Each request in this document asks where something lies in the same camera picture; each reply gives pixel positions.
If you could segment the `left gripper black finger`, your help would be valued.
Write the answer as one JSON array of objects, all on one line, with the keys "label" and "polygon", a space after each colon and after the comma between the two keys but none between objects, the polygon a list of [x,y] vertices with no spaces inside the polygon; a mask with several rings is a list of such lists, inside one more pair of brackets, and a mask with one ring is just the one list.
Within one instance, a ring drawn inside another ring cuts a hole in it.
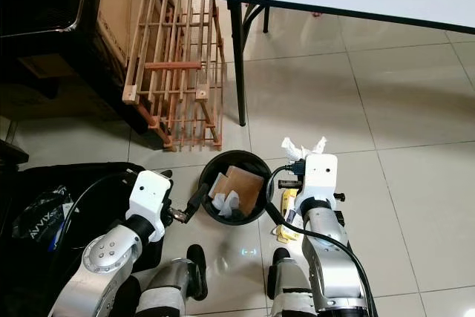
[{"label": "left gripper black finger", "polygon": [[191,220],[203,202],[208,197],[209,185],[207,183],[201,183],[199,188],[196,189],[193,195],[188,200],[188,219]]}]

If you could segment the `white tissue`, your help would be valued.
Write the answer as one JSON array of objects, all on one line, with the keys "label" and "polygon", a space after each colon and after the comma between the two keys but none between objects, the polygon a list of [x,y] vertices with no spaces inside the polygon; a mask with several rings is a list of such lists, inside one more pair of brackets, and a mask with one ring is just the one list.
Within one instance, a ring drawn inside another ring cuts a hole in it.
[{"label": "white tissue", "polygon": [[307,148],[305,146],[297,147],[294,142],[291,141],[291,138],[285,137],[281,142],[281,148],[285,151],[285,157],[287,157],[288,161],[292,163],[299,160],[305,160],[312,154],[323,154],[326,143],[327,138],[320,137],[318,143],[316,143],[312,148]]}]

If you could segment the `round black rubbish bin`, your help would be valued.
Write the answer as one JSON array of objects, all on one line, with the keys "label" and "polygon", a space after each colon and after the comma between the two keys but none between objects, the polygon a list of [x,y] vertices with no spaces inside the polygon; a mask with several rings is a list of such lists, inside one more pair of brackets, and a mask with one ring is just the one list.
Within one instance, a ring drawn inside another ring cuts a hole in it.
[{"label": "round black rubbish bin", "polygon": [[199,188],[201,183],[207,183],[209,185],[209,189],[211,189],[217,175],[226,174],[228,168],[231,166],[237,166],[238,168],[250,171],[253,174],[257,174],[259,177],[263,178],[263,188],[261,189],[261,193],[258,195],[257,207],[255,207],[252,215],[248,218],[245,218],[241,211],[239,211],[235,218],[221,218],[217,215],[217,210],[212,206],[209,196],[205,199],[203,205],[201,205],[201,208],[204,208],[205,212],[207,212],[211,218],[224,225],[242,226],[245,224],[250,224],[257,221],[261,215],[264,215],[266,206],[270,203],[270,197],[268,196],[266,189],[272,170],[267,164],[265,164],[265,161],[256,154],[250,153],[250,151],[242,150],[231,150],[218,154],[216,157],[212,158],[203,168],[203,171],[199,176],[199,181],[197,182],[197,187]]}]

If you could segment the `white paper scrap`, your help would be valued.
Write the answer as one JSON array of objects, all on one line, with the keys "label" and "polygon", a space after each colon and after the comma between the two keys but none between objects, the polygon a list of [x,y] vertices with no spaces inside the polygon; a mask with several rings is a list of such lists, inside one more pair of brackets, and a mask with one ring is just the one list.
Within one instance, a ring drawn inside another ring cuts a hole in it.
[{"label": "white paper scrap", "polygon": [[240,211],[240,195],[230,178],[224,174],[218,174],[208,194],[212,206],[217,210],[221,218],[235,218]]}]

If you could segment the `brown cardboard piece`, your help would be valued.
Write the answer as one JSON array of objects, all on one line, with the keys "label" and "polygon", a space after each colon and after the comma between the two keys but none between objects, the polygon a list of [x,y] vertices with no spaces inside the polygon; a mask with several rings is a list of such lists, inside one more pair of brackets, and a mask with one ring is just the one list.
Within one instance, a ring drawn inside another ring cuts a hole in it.
[{"label": "brown cardboard piece", "polygon": [[258,195],[263,188],[263,178],[237,166],[231,166],[226,172],[227,182],[221,191],[228,196],[237,196],[237,209],[245,218],[252,215],[257,207]]}]

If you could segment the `yellow snack wrapper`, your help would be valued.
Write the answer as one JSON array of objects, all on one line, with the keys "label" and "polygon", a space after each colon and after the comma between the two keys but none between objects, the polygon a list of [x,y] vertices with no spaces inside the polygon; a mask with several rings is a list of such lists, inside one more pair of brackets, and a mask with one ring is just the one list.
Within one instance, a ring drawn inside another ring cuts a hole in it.
[{"label": "yellow snack wrapper", "polygon": [[[292,226],[300,228],[302,223],[301,215],[296,209],[296,198],[298,198],[298,189],[285,189],[281,196],[281,214],[282,218]],[[302,234],[288,228],[287,225],[279,224],[275,231],[276,240],[283,244],[302,239]]]}]

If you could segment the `robot left leg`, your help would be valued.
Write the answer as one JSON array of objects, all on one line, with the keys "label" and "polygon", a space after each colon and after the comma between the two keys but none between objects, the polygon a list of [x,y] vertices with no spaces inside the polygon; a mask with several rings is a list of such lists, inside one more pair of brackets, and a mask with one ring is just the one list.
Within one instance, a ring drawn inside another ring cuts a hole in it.
[{"label": "robot left leg", "polygon": [[206,261],[203,247],[193,244],[184,258],[160,267],[140,293],[133,317],[186,317],[186,301],[207,297]]}]

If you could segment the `robot leg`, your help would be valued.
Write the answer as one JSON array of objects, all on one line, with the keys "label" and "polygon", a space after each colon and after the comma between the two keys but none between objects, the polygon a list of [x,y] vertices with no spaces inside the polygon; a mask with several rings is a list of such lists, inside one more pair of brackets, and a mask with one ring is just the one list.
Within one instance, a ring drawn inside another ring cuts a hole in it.
[{"label": "robot leg", "polygon": [[272,300],[270,317],[318,317],[306,274],[288,249],[277,248],[272,253],[266,294]]},{"label": "robot leg", "polygon": [[203,247],[193,244],[184,258],[160,267],[140,293],[133,317],[186,317],[186,301],[207,297],[206,261]]}]

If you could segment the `upright black table leg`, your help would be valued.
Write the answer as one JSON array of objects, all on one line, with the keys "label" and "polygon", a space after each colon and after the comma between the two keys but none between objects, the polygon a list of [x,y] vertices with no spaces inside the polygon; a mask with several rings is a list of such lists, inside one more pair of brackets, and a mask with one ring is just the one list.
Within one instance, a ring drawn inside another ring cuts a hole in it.
[{"label": "upright black table leg", "polygon": [[252,28],[252,22],[263,14],[264,5],[249,4],[247,9],[240,1],[227,1],[232,29],[233,55],[235,66],[235,96],[237,96],[238,123],[247,125],[246,85],[243,52],[246,40]]}]

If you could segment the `robot right leg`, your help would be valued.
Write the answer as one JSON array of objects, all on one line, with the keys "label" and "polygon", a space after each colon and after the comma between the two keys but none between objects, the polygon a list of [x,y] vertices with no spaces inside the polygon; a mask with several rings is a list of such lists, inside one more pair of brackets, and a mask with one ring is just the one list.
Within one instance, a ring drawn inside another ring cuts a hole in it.
[{"label": "robot right leg", "polygon": [[288,249],[277,248],[272,253],[266,294],[272,300],[270,317],[318,317],[306,274]]}]

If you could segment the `printed clear plastic bag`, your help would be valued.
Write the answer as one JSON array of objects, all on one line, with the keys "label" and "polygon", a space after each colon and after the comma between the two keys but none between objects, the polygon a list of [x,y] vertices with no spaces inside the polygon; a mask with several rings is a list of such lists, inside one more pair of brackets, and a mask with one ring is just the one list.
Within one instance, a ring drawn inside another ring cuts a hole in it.
[{"label": "printed clear plastic bag", "polygon": [[27,234],[47,250],[55,250],[73,199],[64,185],[42,192],[31,205]]}]

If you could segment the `folded wooden rack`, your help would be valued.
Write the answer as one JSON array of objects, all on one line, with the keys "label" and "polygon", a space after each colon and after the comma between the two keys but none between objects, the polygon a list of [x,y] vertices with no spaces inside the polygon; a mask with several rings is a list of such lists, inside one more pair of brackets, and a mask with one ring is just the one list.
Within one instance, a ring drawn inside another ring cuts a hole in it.
[{"label": "folded wooden rack", "polygon": [[223,147],[226,53],[214,0],[134,0],[122,101],[163,151]]}]

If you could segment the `brown cardboard box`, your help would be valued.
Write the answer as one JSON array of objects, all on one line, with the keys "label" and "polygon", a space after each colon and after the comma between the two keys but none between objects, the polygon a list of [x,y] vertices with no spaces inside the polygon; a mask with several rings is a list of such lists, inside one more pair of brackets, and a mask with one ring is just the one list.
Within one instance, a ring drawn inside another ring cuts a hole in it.
[{"label": "brown cardboard box", "polygon": [[119,118],[60,53],[1,58],[0,114],[15,121]]}]

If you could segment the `large black bag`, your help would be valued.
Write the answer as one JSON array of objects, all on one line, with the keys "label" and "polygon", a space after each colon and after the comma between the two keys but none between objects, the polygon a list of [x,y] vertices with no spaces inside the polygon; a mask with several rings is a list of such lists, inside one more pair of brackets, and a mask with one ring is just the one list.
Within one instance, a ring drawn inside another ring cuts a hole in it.
[{"label": "large black bag", "polygon": [[[47,317],[80,255],[129,208],[128,196],[143,167],[130,162],[88,162],[0,172],[0,306],[4,317]],[[27,234],[31,205],[42,192],[64,185],[73,199],[55,250]]]}]

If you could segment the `large brown cardboard sheet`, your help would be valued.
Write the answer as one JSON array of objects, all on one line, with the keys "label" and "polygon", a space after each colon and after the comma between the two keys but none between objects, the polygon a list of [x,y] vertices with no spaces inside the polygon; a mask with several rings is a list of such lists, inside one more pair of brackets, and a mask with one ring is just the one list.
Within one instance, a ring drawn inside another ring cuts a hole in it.
[{"label": "large brown cardboard sheet", "polygon": [[99,0],[97,29],[114,62],[116,72],[125,77],[134,45],[138,42],[140,8],[143,0]]}]

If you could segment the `black cabinet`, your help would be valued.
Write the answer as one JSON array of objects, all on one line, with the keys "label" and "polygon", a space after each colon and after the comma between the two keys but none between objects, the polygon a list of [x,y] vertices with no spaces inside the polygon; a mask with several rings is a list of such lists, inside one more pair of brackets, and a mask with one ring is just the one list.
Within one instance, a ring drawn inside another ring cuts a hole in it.
[{"label": "black cabinet", "polygon": [[134,131],[145,130],[136,109],[122,102],[122,77],[97,29],[99,0],[1,0],[3,56],[60,53]]}]

